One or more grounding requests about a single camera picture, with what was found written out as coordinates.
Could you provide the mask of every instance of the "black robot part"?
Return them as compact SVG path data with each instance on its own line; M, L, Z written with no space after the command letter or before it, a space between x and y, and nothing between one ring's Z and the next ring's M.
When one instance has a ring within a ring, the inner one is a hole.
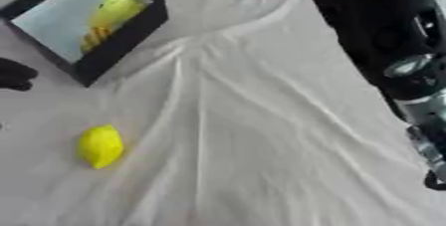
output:
M446 87L446 26L435 0L314 1L348 56L386 98L411 101Z

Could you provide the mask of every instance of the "yellow ball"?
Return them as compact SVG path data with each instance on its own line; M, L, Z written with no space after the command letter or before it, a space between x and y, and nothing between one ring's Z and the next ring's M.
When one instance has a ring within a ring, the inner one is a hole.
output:
M145 8L142 0L104 0L92 16L91 27L116 29Z
M111 125L92 127L78 141L78 155L95 169L110 165L122 155L123 144Z

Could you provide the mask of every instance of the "yellow sponge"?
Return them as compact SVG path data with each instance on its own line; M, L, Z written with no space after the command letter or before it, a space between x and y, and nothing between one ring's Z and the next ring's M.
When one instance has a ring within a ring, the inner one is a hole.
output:
M86 130L78 141L78 155L95 169L112 164L122 151L122 139L111 124Z

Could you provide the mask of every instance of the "yellow toy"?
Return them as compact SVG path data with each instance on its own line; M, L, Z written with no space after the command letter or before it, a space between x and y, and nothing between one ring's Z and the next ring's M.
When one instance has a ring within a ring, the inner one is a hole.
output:
M91 31L83 38L82 51L89 52L146 6L143 0L104 0L90 20Z
M88 129L78 141L78 155L95 169L112 164L122 151L122 140L111 124Z

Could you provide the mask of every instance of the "white cloth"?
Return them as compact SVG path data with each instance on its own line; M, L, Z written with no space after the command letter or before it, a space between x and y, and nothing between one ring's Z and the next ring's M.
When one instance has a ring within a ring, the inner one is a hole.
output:
M444 225L405 125L312 0L167 3L89 89L1 28L0 56L40 76L0 92L0 225ZM90 169L76 138L108 122L125 156Z

